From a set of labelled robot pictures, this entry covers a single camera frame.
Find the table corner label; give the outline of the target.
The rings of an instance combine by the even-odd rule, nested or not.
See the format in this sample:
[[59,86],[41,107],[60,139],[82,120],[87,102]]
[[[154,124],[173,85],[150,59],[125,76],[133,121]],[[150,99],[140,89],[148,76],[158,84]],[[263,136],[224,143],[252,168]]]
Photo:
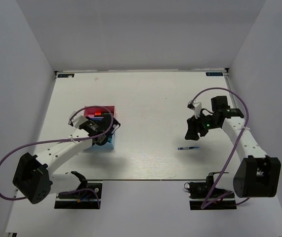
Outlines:
[[205,73],[207,77],[222,77],[222,72],[206,72]]
[[73,78],[75,74],[58,74],[58,78]]

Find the right table corner label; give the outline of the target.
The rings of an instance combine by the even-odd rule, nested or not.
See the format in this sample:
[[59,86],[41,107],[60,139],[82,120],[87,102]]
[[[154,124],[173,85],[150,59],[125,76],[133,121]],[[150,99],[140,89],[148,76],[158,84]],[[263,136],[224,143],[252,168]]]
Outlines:
[[205,73],[207,77],[222,77],[222,72],[206,72]]

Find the blue gel pen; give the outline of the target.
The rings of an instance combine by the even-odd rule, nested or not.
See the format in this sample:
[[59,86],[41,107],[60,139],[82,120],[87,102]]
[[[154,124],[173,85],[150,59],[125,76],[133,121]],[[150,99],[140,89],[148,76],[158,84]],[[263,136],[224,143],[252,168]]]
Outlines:
[[199,146],[190,146],[190,147],[178,147],[177,150],[192,150],[192,149],[199,149]]

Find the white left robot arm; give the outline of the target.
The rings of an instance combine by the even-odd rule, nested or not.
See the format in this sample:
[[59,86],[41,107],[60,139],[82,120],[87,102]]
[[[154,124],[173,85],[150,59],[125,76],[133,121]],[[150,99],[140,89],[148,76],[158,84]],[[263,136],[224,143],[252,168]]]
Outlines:
[[101,119],[75,116],[69,124],[74,131],[66,142],[19,159],[14,177],[14,186],[32,203],[37,204],[49,194],[75,195],[82,197],[87,191],[87,179],[77,171],[57,174],[56,170],[68,160],[93,146],[103,146],[120,123],[105,114]]

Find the orange cap black highlighter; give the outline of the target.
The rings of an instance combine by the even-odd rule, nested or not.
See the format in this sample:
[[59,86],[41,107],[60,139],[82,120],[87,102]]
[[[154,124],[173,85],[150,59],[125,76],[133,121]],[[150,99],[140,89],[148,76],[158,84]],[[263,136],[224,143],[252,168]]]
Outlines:
[[109,112],[96,112],[94,114],[94,117],[103,117],[105,115],[109,115],[110,113]]

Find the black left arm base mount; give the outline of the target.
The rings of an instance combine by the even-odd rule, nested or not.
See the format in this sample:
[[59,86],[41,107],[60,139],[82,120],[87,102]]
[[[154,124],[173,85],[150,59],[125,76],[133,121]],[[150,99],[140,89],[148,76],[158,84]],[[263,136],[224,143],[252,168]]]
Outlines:
[[55,209],[100,209],[102,199],[102,182],[90,182],[82,174],[72,171],[80,184],[75,193],[58,193],[55,200]]

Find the left table corner label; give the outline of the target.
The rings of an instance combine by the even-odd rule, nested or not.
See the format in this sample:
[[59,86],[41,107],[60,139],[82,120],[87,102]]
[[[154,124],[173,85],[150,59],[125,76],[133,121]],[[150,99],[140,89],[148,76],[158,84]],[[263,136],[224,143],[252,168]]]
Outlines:
[[73,78],[75,74],[58,74],[58,78]]

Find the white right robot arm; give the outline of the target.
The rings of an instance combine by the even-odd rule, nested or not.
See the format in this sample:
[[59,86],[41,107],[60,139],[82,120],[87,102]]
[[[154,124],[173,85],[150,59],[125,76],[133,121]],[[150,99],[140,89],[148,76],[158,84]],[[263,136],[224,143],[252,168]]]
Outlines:
[[203,113],[200,102],[190,101],[187,106],[194,115],[187,119],[186,140],[197,141],[209,130],[221,128],[236,147],[241,160],[233,178],[234,191],[240,198],[272,198],[276,195],[281,171],[278,158],[270,157],[256,142],[245,126],[240,109],[231,108],[226,96],[211,99],[212,111]]

